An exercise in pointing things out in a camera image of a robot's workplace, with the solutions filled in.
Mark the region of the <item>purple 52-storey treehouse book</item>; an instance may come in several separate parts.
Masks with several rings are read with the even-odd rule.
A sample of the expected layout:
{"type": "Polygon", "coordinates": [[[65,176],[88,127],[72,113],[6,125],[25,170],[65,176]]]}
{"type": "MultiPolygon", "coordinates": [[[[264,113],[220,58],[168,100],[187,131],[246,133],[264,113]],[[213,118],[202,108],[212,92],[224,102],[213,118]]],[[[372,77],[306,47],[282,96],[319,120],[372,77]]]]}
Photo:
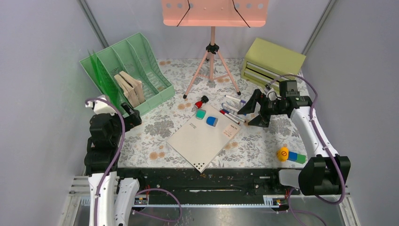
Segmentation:
{"type": "Polygon", "coordinates": [[[120,74],[114,75],[114,78],[123,90],[123,94],[127,98],[130,105],[134,108],[139,106],[140,102],[133,87],[120,74]]]}

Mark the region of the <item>green plastic folder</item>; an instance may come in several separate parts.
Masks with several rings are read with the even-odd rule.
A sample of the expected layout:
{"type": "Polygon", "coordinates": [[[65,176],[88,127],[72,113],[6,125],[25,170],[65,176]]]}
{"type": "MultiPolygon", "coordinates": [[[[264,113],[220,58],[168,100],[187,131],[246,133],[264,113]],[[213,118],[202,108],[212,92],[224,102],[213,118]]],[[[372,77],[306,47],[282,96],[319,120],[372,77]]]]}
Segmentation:
{"type": "Polygon", "coordinates": [[[119,90],[115,85],[114,80],[106,70],[104,64],[99,59],[98,55],[89,52],[89,59],[95,72],[96,81],[102,93],[109,97],[110,102],[117,107],[118,110],[123,112],[120,104],[122,103],[119,90]]]}

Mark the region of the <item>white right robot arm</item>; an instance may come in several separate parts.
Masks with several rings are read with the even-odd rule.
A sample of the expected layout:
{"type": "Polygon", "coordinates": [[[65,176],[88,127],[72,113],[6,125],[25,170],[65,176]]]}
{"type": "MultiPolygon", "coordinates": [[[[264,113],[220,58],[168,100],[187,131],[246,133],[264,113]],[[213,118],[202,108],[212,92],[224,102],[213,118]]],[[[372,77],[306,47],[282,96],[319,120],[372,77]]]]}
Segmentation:
{"type": "Polygon", "coordinates": [[[271,100],[267,94],[256,89],[247,103],[238,110],[239,115],[254,113],[260,105],[258,115],[248,124],[266,128],[271,116],[286,115],[298,129],[307,152],[308,161],[301,170],[282,169],[279,176],[270,180],[270,188],[281,194],[294,187],[304,195],[345,195],[345,182],[351,162],[341,156],[327,139],[314,108],[315,100],[300,95],[296,80],[279,83],[279,98],[271,100]]]}

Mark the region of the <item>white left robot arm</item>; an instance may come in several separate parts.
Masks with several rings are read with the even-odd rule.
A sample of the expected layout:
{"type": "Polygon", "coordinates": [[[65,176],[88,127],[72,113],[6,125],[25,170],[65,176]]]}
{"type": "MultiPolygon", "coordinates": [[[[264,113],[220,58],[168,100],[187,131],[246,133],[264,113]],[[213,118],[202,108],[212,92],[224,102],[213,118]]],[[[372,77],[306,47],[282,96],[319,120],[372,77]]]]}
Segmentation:
{"type": "Polygon", "coordinates": [[[126,226],[134,197],[145,190],[146,181],[133,176],[118,182],[118,161],[125,133],[142,124],[140,113],[123,103],[128,114],[123,117],[117,107],[100,97],[87,99],[85,105],[95,113],[89,121],[84,158],[90,189],[89,225],[126,226]]]}

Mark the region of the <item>white sketch pad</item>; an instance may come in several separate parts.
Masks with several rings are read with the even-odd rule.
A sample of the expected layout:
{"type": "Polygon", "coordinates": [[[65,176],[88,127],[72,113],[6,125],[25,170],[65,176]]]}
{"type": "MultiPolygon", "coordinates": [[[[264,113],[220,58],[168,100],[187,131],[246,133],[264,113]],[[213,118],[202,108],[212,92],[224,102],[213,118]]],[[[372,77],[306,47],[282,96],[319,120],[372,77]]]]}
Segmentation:
{"type": "Polygon", "coordinates": [[[210,105],[202,107],[206,116],[202,120],[192,116],[167,143],[202,173],[218,153],[234,138],[241,126],[210,105]],[[209,116],[218,118],[216,127],[206,124],[209,116]]]}

